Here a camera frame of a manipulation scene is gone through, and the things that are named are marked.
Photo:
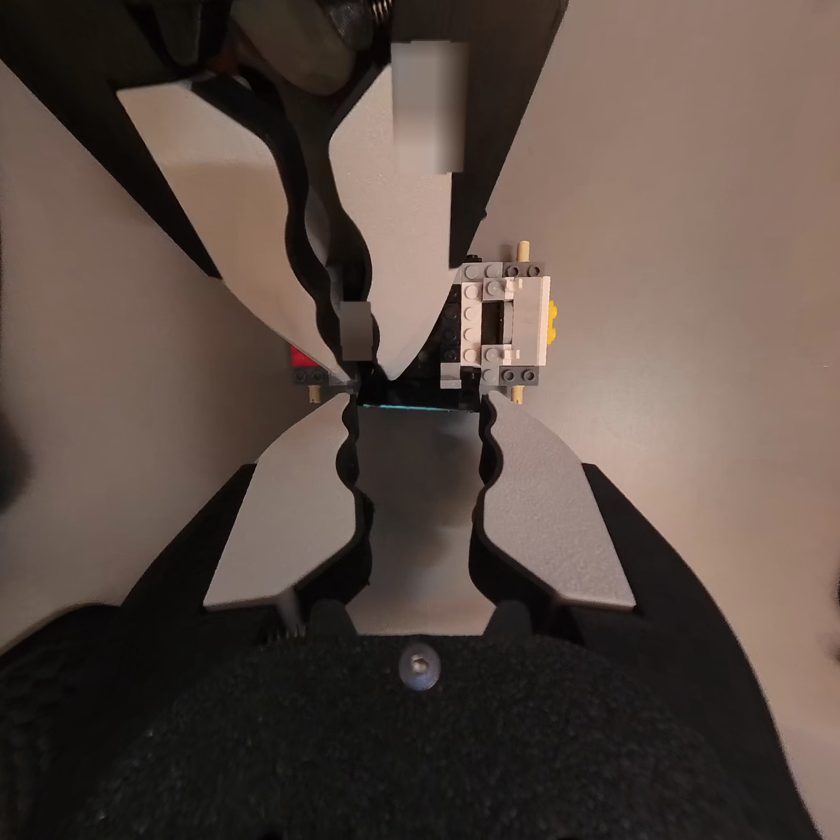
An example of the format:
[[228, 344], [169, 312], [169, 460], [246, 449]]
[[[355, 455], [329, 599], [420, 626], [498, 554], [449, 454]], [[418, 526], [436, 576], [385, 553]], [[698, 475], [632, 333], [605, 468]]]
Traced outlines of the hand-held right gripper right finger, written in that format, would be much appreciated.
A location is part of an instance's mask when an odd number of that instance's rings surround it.
[[482, 400], [479, 546], [551, 601], [631, 612], [636, 600], [581, 460], [500, 392]]

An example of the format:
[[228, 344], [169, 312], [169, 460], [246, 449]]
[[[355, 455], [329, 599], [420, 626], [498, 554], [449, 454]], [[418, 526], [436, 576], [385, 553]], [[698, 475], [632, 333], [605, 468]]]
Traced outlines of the toy brick car model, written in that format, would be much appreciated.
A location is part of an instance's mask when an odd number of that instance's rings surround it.
[[455, 269], [432, 332], [396, 380], [376, 361], [379, 330], [371, 304], [339, 305], [339, 336], [353, 366], [349, 384], [297, 347], [290, 347], [290, 381], [318, 404], [328, 387], [356, 394], [363, 406], [430, 412], [475, 413], [489, 392], [522, 404], [540, 383], [556, 339], [558, 309], [551, 277], [520, 241], [510, 259], [467, 255]]

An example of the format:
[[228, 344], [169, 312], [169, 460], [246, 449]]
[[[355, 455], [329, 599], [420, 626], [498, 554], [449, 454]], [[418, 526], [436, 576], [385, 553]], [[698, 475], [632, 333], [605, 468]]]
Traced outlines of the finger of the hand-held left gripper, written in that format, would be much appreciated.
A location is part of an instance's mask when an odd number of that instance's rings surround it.
[[376, 361], [396, 380], [423, 348], [455, 279], [452, 186], [463, 169], [465, 62], [385, 68], [332, 133], [339, 200], [371, 260]]
[[283, 109], [235, 79], [123, 89], [118, 99], [226, 288], [336, 382], [351, 382]]

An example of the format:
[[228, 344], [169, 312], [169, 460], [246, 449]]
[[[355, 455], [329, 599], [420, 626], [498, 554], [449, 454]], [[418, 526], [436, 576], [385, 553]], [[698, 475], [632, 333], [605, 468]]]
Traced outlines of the black fleece-lined jacket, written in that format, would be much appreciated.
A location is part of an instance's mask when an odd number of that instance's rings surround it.
[[59, 615], [1, 657], [1, 838], [22, 836], [56, 755], [56, 726], [118, 607]]

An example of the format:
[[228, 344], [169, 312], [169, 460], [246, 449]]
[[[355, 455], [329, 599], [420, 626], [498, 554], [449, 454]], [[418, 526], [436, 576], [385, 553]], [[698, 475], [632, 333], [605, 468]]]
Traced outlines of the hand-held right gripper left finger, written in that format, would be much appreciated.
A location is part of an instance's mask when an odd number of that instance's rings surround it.
[[349, 604], [371, 577], [372, 505], [357, 487], [357, 405], [340, 393], [289, 427], [255, 463], [204, 597], [208, 610], [294, 595]]

